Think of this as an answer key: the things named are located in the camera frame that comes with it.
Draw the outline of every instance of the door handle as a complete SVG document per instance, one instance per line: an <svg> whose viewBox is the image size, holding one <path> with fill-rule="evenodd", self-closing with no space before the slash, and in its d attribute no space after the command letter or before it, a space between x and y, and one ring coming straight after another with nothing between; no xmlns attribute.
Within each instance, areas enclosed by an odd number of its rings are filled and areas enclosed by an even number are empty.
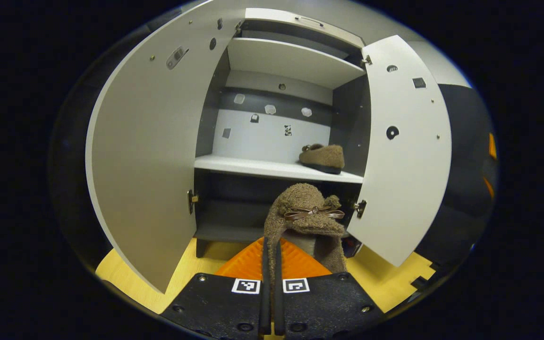
<svg viewBox="0 0 544 340"><path fill-rule="evenodd" d="M314 19L310 19L308 17L295 17L296 20L299 20L299 19L304 19L304 20L309 20L309 21L314 21L316 24L319 24L321 27L324 27L324 25L322 24L322 22L320 21L316 21Z"/></svg>

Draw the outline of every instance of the brown ribbon bow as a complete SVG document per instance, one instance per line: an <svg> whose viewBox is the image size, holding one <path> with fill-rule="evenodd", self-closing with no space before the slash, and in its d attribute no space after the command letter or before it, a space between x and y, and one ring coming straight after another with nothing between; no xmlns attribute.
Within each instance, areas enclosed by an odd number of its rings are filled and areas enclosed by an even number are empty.
<svg viewBox="0 0 544 340"><path fill-rule="evenodd" d="M343 218L343 216L345 215L345 213L343 213L343 211L341 210L329 211L330 208L331 207L327 207L327 206L322 207L320 209L318 207L314 207L312 210L309 210L309 209L302 209L300 207L292 207L290 208L291 211L285 213L285 220L295 221L295 220L299 220L300 218L304 218L304 217L308 217L309 215L316 215L316 214L339 219L339 218Z"/></svg>

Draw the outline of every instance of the screw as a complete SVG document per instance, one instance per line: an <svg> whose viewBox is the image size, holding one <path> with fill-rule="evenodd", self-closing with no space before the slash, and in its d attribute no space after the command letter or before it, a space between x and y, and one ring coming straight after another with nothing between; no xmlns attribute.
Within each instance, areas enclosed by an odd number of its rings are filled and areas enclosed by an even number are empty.
<svg viewBox="0 0 544 340"><path fill-rule="evenodd" d="M308 329L308 326L306 326L305 323L294 323L289 329L291 329L292 332L303 332Z"/></svg>
<svg viewBox="0 0 544 340"><path fill-rule="evenodd" d="M253 326L250 323L239 323L238 324L238 330L242 332L251 331L253 329Z"/></svg>

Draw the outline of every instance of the white tag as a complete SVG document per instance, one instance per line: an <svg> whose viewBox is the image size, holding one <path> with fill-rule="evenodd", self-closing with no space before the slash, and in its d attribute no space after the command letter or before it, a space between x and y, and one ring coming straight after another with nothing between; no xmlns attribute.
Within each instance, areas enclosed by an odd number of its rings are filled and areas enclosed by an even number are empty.
<svg viewBox="0 0 544 340"><path fill-rule="evenodd" d="M259 294L259 280L236 279L232 287L233 293L239 294Z"/></svg>
<svg viewBox="0 0 544 340"><path fill-rule="evenodd" d="M309 292L308 279L284 279L282 280L282 291L285 293Z"/></svg>

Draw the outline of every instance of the black square patch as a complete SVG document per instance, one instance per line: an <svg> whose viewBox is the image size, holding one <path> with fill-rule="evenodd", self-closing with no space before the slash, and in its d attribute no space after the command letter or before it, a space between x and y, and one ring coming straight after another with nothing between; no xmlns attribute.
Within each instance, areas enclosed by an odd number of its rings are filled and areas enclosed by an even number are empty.
<svg viewBox="0 0 544 340"><path fill-rule="evenodd" d="M425 88L425 80L423 78L413 78L415 88Z"/></svg>

